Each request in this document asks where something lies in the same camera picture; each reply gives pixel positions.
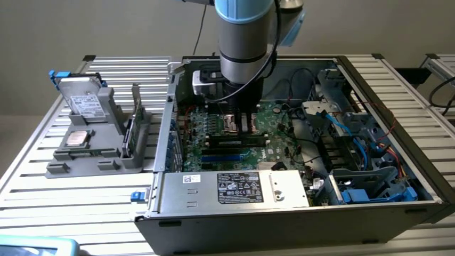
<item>wire bundle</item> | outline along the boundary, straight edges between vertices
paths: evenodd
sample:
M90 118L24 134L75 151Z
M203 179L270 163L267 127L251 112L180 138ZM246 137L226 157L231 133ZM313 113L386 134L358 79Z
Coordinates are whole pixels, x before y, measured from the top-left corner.
M349 133L349 135L353 137L353 132L350 130L350 128L343 125L342 123L339 123L339 121L337 121L337 119L334 117L331 117L330 115L326 115L326 118L335 124L338 125L342 129L346 130L346 132ZM359 142L359 140L357 138L353 139L354 144L358 146L362 156L363 156L363 168L362 171L366 171L367 167L369 167L369 157L367 157L367 152L365 151L365 148Z
M382 148L386 148L386 152L391 154L391 156L395 158L397 164L398 164L398 177L403 178L406 176L406 172L405 172L405 168L402 165L402 162L399 161L399 157L394 151L394 149L391 147L387 147L386 144L379 143L379 145L382 146Z

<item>warning label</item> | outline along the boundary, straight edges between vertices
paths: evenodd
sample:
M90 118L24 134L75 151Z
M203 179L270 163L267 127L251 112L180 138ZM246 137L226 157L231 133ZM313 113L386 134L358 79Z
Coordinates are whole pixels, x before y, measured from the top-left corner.
M258 172L219 173L218 182L220 204L264 202Z

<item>blue plastic clip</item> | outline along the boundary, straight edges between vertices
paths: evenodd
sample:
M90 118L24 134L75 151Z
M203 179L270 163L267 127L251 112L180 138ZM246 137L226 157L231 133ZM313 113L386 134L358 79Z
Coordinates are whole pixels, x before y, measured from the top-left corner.
M134 192L131 194L131 202L144 202L146 201L146 192Z
M51 82L54 84L54 86L56 87L58 91L60 91L60 88L59 88L59 84L58 84L58 81L56 81L56 78L66 78L71 75L71 72L70 71L62 71L59 72L56 75L55 75L55 71L51 70L50 71L50 79L51 79Z

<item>aluminum extrusion table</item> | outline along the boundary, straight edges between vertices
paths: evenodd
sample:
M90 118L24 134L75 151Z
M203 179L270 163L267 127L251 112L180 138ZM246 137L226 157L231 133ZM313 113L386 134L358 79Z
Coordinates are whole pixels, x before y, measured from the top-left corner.
M455 187L454 127L386 60L349 55L373 90ZM146 172L127 175L47 179L46 167L70 125L70 108L59 97L0 180L0 234L60 236L80 243L83 255L154 255L135 224L131 193L152 181L160 113L167 98L171 58L102 58L80 71L100 72L123 109L134 107L131 84L140 83L143 105L154 115ZM387 244L319 247L236 255L455 255L455 215L419 225Z

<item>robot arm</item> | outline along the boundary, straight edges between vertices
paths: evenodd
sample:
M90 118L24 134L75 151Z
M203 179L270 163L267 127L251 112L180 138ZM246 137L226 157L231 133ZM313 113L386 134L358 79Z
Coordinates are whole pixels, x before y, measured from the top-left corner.
M235 114L239 133L263 96L264 70L276 48L293 45L305 17L302 0L191 0L215 6L219 15L220 71L223 97ZM267 53L268 42L274 42Z

